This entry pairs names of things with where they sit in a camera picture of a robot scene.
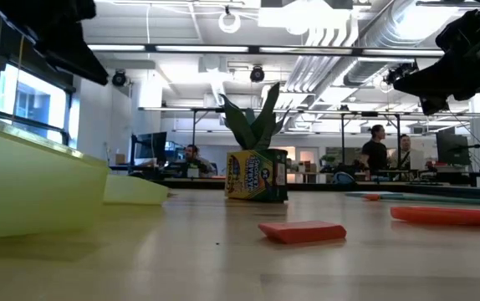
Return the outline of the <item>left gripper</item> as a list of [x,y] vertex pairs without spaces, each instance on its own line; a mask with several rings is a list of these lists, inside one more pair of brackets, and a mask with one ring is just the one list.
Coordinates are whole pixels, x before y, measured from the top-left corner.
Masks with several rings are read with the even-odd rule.
[[94,0],[0,0],[0,16],[33,41],[45,40],[46,60],[100,85],[108,73],[84,41],[81,22],[96,16]]

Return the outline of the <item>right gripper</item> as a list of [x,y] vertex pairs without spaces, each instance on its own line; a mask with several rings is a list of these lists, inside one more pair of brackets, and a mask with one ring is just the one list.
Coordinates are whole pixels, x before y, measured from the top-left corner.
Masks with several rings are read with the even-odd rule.
[[449,110],[450,97],[463,101],[480,93],[480,10],[468,11],[447,24],[437,35],[436,45],[444,52],[442,59],[393,84],[396,90],[419,97],[424,115]]

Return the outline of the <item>orange marker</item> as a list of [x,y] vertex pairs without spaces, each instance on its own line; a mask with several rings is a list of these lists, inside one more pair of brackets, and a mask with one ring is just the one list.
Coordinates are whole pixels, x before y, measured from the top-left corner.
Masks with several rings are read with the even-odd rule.
[[480,210],[446,207],[392,207],[395,219],[435,225],[480,226]]

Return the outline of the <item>translucent yellow-green pencil box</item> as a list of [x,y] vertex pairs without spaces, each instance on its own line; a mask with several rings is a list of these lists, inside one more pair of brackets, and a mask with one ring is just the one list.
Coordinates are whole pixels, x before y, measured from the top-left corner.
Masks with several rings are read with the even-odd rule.
[[89,227],[104,204],[161,205],[168,189],[0,120],[0,237]]

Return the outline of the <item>orange-red rectangular eraser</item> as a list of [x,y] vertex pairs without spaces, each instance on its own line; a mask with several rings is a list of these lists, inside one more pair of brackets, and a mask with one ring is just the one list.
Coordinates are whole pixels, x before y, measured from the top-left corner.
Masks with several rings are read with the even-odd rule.
[[340,224],[321,221],[264,222],[258,228],[268,239],[283,244],[344,239],[347,235]]

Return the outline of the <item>yellow green crayon box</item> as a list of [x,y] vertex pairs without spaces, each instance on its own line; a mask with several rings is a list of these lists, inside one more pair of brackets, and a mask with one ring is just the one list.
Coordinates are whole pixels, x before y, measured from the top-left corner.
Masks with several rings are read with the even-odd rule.
[[287,155],[280,149],[228,152],[225,196],[256,202],[287,201]]

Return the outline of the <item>black computer monitor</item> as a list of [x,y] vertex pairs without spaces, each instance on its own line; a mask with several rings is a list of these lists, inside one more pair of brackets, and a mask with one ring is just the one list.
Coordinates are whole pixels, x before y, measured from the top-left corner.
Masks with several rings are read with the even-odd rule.
[[468,166],[471,164],[466,136],[449,131],[436,133],[437,159],[450,166]]
[[132,135],[130,138],[130,163],[136,166],[137,160],[155,158],[158,163],[166,162],[166,132]]

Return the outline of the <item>black overhead beam with lights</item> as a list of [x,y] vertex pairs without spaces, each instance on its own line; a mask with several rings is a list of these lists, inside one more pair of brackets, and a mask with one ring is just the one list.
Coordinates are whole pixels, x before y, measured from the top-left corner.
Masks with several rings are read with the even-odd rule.
[[440,58],[444,52],[436,48],[361,48],[264,45],[210,44],[89,44],[96,53],[157,53],[157,54],[247,54],[298,55],[364,58]]

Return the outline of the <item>green succulent plant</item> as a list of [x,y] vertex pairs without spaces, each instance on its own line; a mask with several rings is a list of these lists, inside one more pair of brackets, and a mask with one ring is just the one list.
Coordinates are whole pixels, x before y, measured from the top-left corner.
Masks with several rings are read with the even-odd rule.
[[226,95],[220,94],[223,100],[226,127],[233,133],[243,150],[267,150],[272,137],[281,131],[289,111],[284,113],[281,120],[277,120],[274,108],[279,94],[280,84],[276,83],[267,92],[266,100],[258,115],[255,115],[251,108],[240,109]]

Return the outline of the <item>silver ventilation duct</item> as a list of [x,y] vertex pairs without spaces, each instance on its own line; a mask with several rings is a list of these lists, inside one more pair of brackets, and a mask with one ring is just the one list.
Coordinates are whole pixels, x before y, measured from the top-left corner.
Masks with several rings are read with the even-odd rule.
[[[417,6],[424,0],[395,0],[359,40],[367,48],[415,48],[433,35],[454,14],[454,8]],[[350,63],[343,84],[361,86],[379,73],[386,62],[357,58]]]

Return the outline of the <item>black background workstation frame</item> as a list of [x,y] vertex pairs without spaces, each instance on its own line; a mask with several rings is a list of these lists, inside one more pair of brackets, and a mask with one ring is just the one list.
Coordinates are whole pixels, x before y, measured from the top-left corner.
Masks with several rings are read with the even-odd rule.
[[[270,148],[278,147],[295,147],[298,148],[315,148],[319,151],[319,156],[322,156],[327,147],[335,147],[342,149],[342,147],[359,148],[370,138],[369,133],[353,133],[349,132],[351,124],[345,127],[345,133],[340,131],[341,120],[333,120],[336,125],[335,131],[299,131],[288,129],[281,131],[274,135],[271,139]],[[196,146],[201,145],[228,145],[238,149],[239,144],[234,138],[232,132],[224,126],[212,129],[203,129],[200,126],[201,122],[196,125],[196,129],[189,129],[183,135],[187,137],[186,143],[194,142]]]

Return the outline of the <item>black table frame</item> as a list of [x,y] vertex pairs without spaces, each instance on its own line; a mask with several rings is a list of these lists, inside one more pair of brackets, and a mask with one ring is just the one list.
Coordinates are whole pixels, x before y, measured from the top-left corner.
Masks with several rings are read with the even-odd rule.
[[[225,181],[217,179],[183,179],[172,178],[165,180],[154,180],[156,184],[173,189],[199,189],[199,190],[225,190]],[[480,199],[479,187],[465,186],[433,186],[404,184],[403,182],[357,182],[350,185],[338,185],[329,183],[289,183],[288,191],[390,191],[422,195],[467,197]]]

